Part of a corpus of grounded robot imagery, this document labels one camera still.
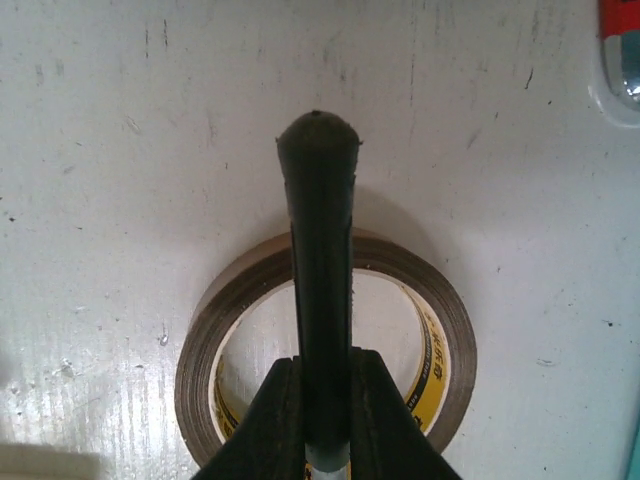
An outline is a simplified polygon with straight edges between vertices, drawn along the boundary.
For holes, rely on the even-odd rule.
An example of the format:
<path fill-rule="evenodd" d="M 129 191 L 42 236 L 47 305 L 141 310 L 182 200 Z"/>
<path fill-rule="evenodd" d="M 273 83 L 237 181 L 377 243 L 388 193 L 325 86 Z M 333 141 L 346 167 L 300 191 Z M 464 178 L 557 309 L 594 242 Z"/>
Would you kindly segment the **black handled claw hammer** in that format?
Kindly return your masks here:
<path fill-rule="evenodd" d="M 306 460 L 333 474 L 350 455 L 352 220 L 361 142 L 338 115 L 313 110 L 276 145 L 290 218 Z"/>

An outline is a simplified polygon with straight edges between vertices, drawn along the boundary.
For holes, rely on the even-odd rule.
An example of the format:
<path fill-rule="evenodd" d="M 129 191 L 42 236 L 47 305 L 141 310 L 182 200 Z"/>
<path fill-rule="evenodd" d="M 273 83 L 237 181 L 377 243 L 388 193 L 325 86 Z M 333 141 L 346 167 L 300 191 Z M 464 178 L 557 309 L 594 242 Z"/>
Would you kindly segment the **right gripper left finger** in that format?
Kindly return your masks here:
<path fill-rule="evenodd" d="M 195 480 L 302 480 L 306 466 L 300 360 L 274 362 L 243 421 Z"/>

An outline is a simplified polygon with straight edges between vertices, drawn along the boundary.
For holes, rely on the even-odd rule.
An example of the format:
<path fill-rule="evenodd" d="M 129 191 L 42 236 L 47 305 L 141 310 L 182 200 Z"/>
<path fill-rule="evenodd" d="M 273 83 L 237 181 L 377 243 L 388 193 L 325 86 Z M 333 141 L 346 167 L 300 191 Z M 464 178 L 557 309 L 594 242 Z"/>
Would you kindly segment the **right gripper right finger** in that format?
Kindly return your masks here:
<path fill-rule="evenodd" d="M 381 355 L 351 351 L 351 477 L 448 480 L 459 475 L 421 432 Z"/>

